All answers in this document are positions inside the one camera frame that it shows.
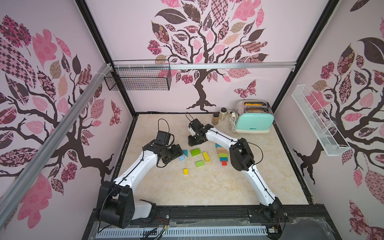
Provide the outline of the yellow rectangular block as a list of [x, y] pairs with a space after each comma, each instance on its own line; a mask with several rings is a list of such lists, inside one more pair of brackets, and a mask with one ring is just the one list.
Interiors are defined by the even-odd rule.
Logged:
[[211, 160], [211, 158], [207, 152], [203, 152], [202, 156], [203, 156], [205, 162], [209, 162]]

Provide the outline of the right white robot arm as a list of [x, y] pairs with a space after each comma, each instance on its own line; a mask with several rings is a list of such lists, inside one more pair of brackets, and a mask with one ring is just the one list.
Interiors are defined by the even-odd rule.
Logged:
[[242, 172], [253, 186], [260, 204], [263, 206], [262, 214], [266, 221], [271, 222], [278, 217], [287, 217], [283, 204], [270, 190], [258, 171], [254, 154], [246, 139], [230, 137], [210, 124], [204, 126], [198, 120], [189, 123], [188, 128], [191, 133], [188, 136], [189, 146], [193, 147], [211, 141], [229, 151], [233, 168]]

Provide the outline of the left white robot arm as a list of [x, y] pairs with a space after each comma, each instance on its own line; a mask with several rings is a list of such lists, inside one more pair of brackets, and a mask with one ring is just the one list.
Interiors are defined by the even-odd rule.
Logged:
[[135, 201], [136, 188], [160, 160], [166, 165], [183, 154], [179, 144], [166, 147], [149, 143], [144, 146], [142, 153], [128, 170], [113, 181], [106, 181], [101, 185], [96, 207], [98, 220], [124, 229], [133, 220], [148, 218], [155, 204]]

